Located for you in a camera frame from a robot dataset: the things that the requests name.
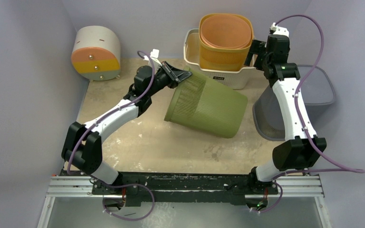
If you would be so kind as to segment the olive green mesh bin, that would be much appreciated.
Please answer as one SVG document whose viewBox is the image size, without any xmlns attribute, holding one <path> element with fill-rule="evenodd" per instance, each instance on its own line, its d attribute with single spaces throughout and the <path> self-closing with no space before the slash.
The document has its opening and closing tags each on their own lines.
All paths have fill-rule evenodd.
<svg viewBox="0 0 365 228">
<path fill-rule="evenodd" d="M 221 138 L 234 137 L 248 98 L 188 66 L 184 69 L 192 75 L 176 87 L 164 120 Z"/>
</svg>

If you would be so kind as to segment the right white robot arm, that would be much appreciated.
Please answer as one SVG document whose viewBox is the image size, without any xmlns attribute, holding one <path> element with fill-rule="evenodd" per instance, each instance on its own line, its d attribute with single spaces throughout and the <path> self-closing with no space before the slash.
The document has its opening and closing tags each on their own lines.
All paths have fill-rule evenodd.
<svg viewBox="0 0 365 228">
<path fill-rule="evenodd" d="M 302 114 L 306 107 L 299 88 L 301 76 L 297 64 L 288 62 L 289 46 L 284 35 L 269 35 L 266 42 L 253 40 L 245 62 L 257 56 L 253 65 L 269 81 L 285 127 L 285 141 L 273 149 L 272 159 L 251 170 L 248 188 L 253 193 L 260 193 L 279 175 L 313 167 L 327 147 L 308 114 Z"/>
</svg>

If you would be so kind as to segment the grey mesh waste bin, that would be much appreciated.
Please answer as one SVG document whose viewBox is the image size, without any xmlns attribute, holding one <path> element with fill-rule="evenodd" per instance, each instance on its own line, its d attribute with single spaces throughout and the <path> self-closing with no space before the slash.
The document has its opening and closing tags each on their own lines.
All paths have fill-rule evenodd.
<svg viewBox="0 0 365 228">
<path fill-rule="evenodd" d="M 316 67 L 301 86 L 303 101 L 312 124 L 336 100 L 334 88 L 325 71 Z M 285 140 L 284 121 L 278 100 L 270 86 L 264 90 L 252 108 L 257 132 L 269 141 Z"/>
</svg>

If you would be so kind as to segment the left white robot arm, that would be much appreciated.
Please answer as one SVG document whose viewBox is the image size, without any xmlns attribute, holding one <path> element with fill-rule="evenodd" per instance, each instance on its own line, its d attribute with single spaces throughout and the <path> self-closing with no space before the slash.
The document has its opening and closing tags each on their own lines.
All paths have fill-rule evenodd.
<svg viewBox="0 0 365 228">
<path fill-rule="evenodd" d="M 69 126 L 61 157 L 87 175 L 102 182 L 110 194 L 118 194 L 123 187 L 122 174 L 103 159 L 103 142 L 121 126 L 141 116 L 152 104 L 151 97 L 165 87 L 174 89 L 192 76 L 161 62 L 158 69 L 141 66 L 127 94 L 112 109 L 98 118 Z"/>
</svg>

